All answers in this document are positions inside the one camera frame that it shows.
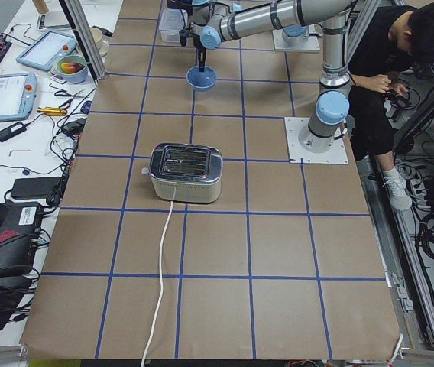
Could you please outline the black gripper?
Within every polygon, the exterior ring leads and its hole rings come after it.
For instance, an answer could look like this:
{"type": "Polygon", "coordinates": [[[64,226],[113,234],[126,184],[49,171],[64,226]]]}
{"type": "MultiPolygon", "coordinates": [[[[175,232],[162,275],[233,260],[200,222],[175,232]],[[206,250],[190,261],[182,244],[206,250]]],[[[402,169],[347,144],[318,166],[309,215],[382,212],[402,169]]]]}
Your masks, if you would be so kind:
{"type": "Polygon", "coordinates": [[[198,70],[204,73],[206,71],[206,48],[202,45],[199,36],[193,39],[193,45],[197,49],[198,70]]]}

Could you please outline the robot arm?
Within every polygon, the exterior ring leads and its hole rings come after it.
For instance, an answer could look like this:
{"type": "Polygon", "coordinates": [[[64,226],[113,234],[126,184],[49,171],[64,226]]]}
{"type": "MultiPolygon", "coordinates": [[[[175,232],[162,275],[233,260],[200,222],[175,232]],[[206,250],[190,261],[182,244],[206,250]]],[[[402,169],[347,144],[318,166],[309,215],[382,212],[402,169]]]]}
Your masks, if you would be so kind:
{"type": "Polygon", "coordinates": [[[274,1],[243,9],[229,1],[194,1],[190,34],[198,50],[199,68],[205,69],[206,51],[221,43],[265,31],[281,34],[290,43],[317,24],[322,29],[323,59],[315,112],[298,135],[303,148],[313,153],[329,150],[337,128],[349,110],[353,78],[348,64],[378,8],[367,1],[355,21],[354,1],[274,1]]]}

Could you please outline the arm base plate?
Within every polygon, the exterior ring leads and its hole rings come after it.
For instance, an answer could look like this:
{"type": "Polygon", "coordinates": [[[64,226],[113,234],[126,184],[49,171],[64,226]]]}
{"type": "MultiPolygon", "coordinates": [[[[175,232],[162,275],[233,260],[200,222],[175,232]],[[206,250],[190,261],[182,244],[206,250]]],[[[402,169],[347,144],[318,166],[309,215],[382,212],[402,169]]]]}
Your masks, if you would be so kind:
{"type": "Polygon", "coordinates": [[[299,36],[288,36],[284,30],[273,30],[275,51],[282,52],[299,52],[308,54],[317,54],[320,52],[320,46],[317,36],[305,32],[299,36]]]}
{"type": "Polygon", "coordinates": [[[309,130],[309,118],[285,117],[284,125],[291,164],[348,164],[345,129],[319,138],[309,130]]]}

